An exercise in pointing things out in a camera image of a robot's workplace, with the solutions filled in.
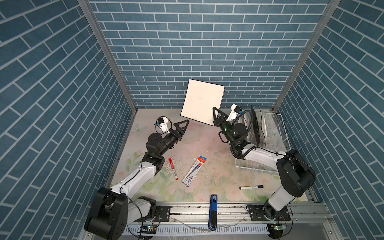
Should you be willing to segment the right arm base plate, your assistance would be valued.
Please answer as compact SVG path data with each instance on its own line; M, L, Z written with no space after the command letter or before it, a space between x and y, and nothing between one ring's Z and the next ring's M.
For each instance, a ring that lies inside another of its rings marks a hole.
M253 222L291 220L290 211L287 206L283 207L282 210L277 211L269 205L247 205L246 210L248 211L251 221Z

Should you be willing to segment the white square plate black rim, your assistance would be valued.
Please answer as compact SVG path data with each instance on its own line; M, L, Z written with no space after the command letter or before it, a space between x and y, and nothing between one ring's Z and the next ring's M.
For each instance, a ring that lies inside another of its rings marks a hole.
M219 109L225 86L189 79L181 116L213 126L213 108Z

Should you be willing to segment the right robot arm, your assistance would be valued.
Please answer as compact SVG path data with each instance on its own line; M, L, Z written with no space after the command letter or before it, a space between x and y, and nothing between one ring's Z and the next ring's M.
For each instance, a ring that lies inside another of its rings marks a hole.
M277 220L289 203L314 184L315 171L298 151L283 153L260 147L260 128L254 109L243 110L233 105L230 114L226 114L214 107L213 124L220 128L221 141L230 145L236 159L256 162L278 172L281 185L262 208L266 219Z

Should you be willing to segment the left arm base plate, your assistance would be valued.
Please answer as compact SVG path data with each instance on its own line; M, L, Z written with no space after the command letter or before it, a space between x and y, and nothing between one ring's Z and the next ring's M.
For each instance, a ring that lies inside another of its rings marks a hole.
M141 222L169 222L171 213L170 206L156 206L150 207L147 215L143 215L141 218L135 220L137 223Z

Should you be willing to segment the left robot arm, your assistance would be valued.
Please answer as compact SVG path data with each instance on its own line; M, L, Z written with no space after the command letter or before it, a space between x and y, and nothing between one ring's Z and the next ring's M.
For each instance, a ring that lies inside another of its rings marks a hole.
M85 231L105 240L117 240L130 223L144 223L156 217L156 200L141 196L133 201L132 197L160 172L166 161L164 154L182 140L190 123L189 120L174 124L161 121L158 118L155 124L161 132L149 135L138 168L111 188L100 188L95 193Z

